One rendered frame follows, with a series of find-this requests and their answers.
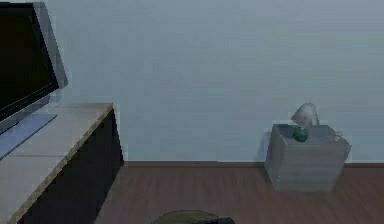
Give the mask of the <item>black television set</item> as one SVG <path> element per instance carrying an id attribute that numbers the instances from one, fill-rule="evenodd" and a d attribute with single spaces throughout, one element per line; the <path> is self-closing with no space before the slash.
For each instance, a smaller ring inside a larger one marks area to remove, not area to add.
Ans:
<path id="1" fill-rule="evenodd" d="M 67 85 L 46 4 L 0 2 L 0 160 L 56 118 L 43 107 Z"/>

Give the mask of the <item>grey wooden side table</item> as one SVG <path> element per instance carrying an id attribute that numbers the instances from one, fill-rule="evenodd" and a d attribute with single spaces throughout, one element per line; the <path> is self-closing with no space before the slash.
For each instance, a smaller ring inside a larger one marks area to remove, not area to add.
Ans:
<path id="1" fill-rule="evenodd" d="M 293 138 L 295 127 L 274 124 L 265 169 L 276 191 L 329 192 L 343 170 L 351 145 L 328 125 L 308 128 L 305 142 Z"/>

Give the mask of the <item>white shade green table lamp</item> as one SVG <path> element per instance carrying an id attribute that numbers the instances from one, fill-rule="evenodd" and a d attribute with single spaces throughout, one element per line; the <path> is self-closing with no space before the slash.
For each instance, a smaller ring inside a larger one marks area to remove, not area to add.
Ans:
<path id="1" fill-rule="evenodd" d="M 296 124 L 293 131 L 293 139 L 305 142 L 309 137 L 308 128 L 319 125 L 319 117 L 316 106 L 313 103 L 304 103 L 291 117 Z"/>

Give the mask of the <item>beige top dark television cabinet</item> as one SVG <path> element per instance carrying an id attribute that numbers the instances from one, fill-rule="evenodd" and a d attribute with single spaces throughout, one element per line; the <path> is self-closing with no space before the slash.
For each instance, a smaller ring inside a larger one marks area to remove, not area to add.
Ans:
<path id="1" fill-rule="evenodd" d="M 111 103 L 53 112 L 0 160 L 0 224 L 93 224 L 123 164 Z"/>

